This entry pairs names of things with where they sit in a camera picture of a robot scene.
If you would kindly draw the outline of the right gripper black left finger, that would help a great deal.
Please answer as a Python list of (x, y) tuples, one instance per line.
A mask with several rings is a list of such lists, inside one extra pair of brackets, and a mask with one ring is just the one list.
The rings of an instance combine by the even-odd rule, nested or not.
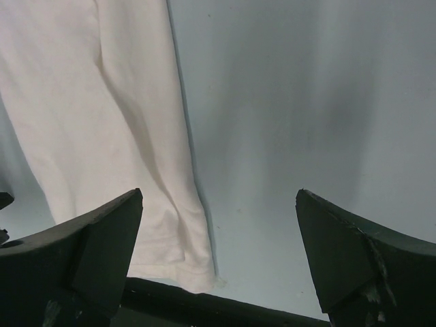
[(1, 245), (2, 326), (109, 326), (142, 217), (133, 189), (42, 232)]

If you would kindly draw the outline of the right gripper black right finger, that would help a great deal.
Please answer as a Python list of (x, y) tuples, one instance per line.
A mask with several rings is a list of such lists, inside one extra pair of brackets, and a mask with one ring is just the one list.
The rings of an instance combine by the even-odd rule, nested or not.
[(331, 326), (434, 326), (435, 244), (301, 189), (296, 214)]

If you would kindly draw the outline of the white t-shirt with robot print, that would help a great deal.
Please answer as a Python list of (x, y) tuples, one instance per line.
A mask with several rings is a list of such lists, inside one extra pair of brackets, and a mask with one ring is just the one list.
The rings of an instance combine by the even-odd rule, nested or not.
[(165, 1), (2, 1), (1, 99), (56, 223), (139, 189), (128, 275), (213, 289)]

